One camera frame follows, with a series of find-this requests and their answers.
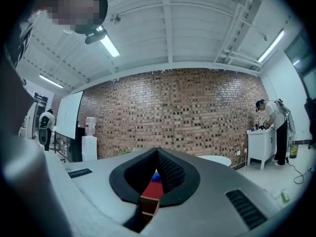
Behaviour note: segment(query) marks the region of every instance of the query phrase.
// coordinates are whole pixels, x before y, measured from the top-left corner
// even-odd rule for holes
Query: fluorescent light
[[[285,31],[280,32],[278,37],[273,41],[272,45],[267,49],[267,51],[264,52],[263,55],[260,56],[258,59],[258,62],[262,62],[264,58],[267,57],[267,55],[272,51],[272,49],[278,44],[278,42],[281,40],[281,38],[284,36]]]
[[[107,35],[105,35],[104,39],[100,40],[100,42],[107,48],[107,50],[113,57],[119,56],[119,52],[117,51],[115,46],[112,44],[111,40],[109,39]]]
[[[51,81],[50,79],[48,79],[48,78],[46,78],[46,77],[43,77],[42,75],[39,75],[39,77],[42,78],[42,79],[44,79],[44,80],[47,81],[47,82],[50,82],[51,84],[53,84],[53,85],[55,85],[55,86],[57,86],[57,87],[63,88],[63,86],[61,86],[61,85],[59,85],[59,84],[57,84],[57,83]]]
[[[297,60],[296,62],[293,63],[293,66],[295,66],[296,64],[298,64],[300,62],[300,60]]]

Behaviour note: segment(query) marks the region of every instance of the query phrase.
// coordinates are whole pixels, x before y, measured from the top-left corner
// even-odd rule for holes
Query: black vent
[[[250,229],[256,228],[267,220],[240,190],[227,192],[226,196]]]
[[[81,169],[81,170],[68,172],[68,175],[70,176],[70,178],[75,178],[75,177],[84,176],[84,175],[89,174],[89,173],[92,173],[92,171],[88,168],[85,168],[85,169]]]

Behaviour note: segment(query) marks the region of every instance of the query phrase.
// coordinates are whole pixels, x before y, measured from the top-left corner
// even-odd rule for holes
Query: person
[[[273,159],[276,166],[285,165],[287,148],[287,118],[277,101],[265,102],[264,99],[257,101],[257,110],[266,111],[270,119],[266,122],[266,128],[272,124],[276,130],[276,155]]]
[[[53,110],[49,109],[47,112],[42,113],[39,117],[39,127],[46,128],[47,130],[47,142],[44,145],[45,151],[49,151],[51,132],[53,130],[53,126],[55,125],[55,117],[53,113]]]
[[[46,11],[53,23],[78,34],[89,35],[104,22],[107,11],[107,0],[32,0],[25,8],[8,36],[0,57],[1,92],[11,92],[18,96],[13,99],[9,94],[1,94],[0,102],[10,108],[0,108],[3,120],[0,130],[17,134],[34,99],[23,88],[15,71],[18,62],[25,53],[32,29],[39,16]]]

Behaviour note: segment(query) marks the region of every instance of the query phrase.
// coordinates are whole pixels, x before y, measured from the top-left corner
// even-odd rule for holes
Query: black pants
[[[51,130],[50,130],[50,129],[46,129],[46,130],[47,130],[47,142],[46,142],[46,144],[44,145],[44,147],[45,147],[45,151],[49,151]]]
[[[287,120],[276,130],[276,156],[279,165],[285,164],[287,147]]]

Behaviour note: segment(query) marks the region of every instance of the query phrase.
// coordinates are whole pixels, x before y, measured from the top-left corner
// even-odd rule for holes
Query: whiteboard
[[[78,111],[83,91],[61,99],[55,131],[61,135],[75,139]]]

